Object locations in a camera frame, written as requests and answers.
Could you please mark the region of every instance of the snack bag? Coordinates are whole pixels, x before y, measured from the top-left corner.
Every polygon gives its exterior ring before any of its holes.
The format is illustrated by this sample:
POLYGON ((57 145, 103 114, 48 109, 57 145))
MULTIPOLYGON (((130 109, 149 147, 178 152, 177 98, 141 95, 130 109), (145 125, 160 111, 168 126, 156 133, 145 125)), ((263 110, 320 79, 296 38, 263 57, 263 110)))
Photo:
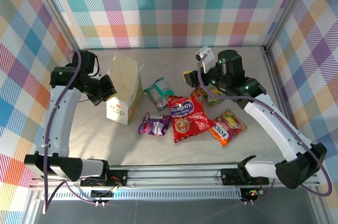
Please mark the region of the snack bag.
POLYGON ((147 113, 143 118, 142 124, 138 128, 138 133, 163 136, 168 130, 169 123, 170 116, 149 115, 149 113, 147 113))
POLYGON ((226 146, 237 134, 246 129, 246 125, 228 109, 214 119, 215 125, 209 129, 211 134, 226 146))
POLYGON ((194 90, 190 97, 167 96, 175 143, 205 132, 214 124, 207 119, 201 101, 196 98, 198 92, 194 90))
POLYGON ((191 97, 195 97, 196 100, 203 106, 203 99, 202 99, 202 89, 201 88, 195 88, 191 94, 191 97))
MULTIPOLYGON (((215 95, 218 96, 227 96, 226 94, 224 94, 223 92, 221 92, 220 90, 218 90, 214 85, 209 84, 208 85, 208 89, 215 95)), ((210 96, 207 92, 205 92, 204 90, 202 90, 203 96, 206 98, 206 100, 208 101, 208 105, 214 105, 214 104, 218 104, 220 102, 223 101, 223 99, 219 99, 213 96, 210 96)))
POLYGON ((165 96, 174 95, 174 92, 169 88, 167 82, 165 82, 163 77, 156 80, 154 84, 152 84, 149 88, 143 91, 150 94, 151 98, 155 102, 158 111, 168 106, 168 102, 165 96))

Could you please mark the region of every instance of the purple snack bag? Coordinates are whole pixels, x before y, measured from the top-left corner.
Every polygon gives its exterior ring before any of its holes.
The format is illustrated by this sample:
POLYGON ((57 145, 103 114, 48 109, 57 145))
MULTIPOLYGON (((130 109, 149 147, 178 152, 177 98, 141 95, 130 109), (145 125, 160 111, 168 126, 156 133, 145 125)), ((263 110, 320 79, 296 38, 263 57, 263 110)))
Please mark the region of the purple snack bag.
POLYGON ((163 136, 169 127, 170 116, 166 115, 149 115, 143 118, 142 124, 138 128, 139 134, 150 134, 163 136))

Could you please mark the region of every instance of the plaid wallpaper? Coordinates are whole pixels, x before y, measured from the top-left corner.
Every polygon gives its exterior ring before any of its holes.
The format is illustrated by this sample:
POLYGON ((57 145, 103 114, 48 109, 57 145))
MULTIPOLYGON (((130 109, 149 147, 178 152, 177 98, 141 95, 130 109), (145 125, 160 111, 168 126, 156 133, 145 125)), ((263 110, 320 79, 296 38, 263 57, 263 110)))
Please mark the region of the plaid wallpaper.
POLYGON ((260 46, 287 0, 55 0, 81 48, 260 46))
POLYGON ((0 223, 17 223, 43 133, 50 71, 70 49, 41 0, 0 0, 0 223))
POLYGON ((338 0, 300 0, 273 58, 293 123, 328 150, 327 202, 338 223, 338 0))
POLYGON ((272 34, 272 32, 273 32, 273 30, 274 30, 277 22, 281 18, 282 14, 283 14, 283 11, 284 11, 285 7, 287 6, 288 2, 289 2, 289 0, 283 0, 282 3, 280 4, 280 7, 279 7, 277 13, 275 14, 275 18, 274 18, 274 20, 273 20, 273 22, 272 22, 272 24, 271 24, 271 26, 270 26, 270 28, 268 30, 268 33, 265 36, 263 45, 266 45, 267 42, 269 41, 269 39, 271 37, 271 34, 272 34))

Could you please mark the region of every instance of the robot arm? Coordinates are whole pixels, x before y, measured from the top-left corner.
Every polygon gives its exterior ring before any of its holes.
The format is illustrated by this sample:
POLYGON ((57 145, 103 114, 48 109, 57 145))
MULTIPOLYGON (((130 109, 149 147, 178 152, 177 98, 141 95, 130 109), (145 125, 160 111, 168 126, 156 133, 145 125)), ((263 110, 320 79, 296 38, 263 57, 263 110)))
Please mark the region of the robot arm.
MULTIPOLYGON (((25 165, 35 174, 44 176, 44 149, 48 147, 48 177, 50 179, 76 181, 89 176, 106 179, 106 170, 109 168, 107 161, 68 157, 71 126, 81 94, 86 94, 89 100, 97 106, 116 93, 108 75, 100 79, 90 76, 93 73, 96 56, 88 51, 80 51, 80 54, 82 58, 80 70, 58 104, 49 130, 48 145, 46 146, 44 143, 46 134, 44 132, 35 154, 26 155, 24 161, 25 165)), ((72 63, 67 64, 65 67, 56 67, 52 71, 50 81, 52 89, 48 118, 51 117, 57 99, 61 96, 61 93, 75 74, 77 66, 78 57, 74 56, 72 63)))
MULTIPOLYGON (((279 178, 288 188, 295 189, 320 167, 317 161, 304 149, 304 144, 322 163, 326 155, 323 144, 313 144, 302 135, 277 109, 264 87, 253 78, 245 77, 241 56, 234 50, 225 50, 218 54, 215 62, 210 48, 204 47, 196 55, 202 60, 201 80, 204 85, 212 84, 227 94, 248 114, 250 114, 270 135, 285 158, 280 163, 262 161, 250 156, 239 163, 238 174, 243 181, 255 177, 279 178)), ((191 87, 198 87, 200 79, 197 71, 185 72, 185 82, 191 87)))

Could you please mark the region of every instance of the teal snack bag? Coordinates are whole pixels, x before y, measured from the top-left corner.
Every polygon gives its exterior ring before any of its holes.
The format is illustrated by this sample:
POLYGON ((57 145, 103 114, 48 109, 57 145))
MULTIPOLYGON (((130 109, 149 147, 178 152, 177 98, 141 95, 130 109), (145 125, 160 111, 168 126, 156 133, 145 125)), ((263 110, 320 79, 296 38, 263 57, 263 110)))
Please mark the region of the teal snack bag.
POLYGON ((174 96, 174 92, 169 88, 169 85, 163 77, 159 78, 152 84, 149 88, 144 90, 146 93, 150 94, 151 98, 154 100, 154 103, 158 111, 164 109, 168 106, 167 99, 165 96, 174 96))

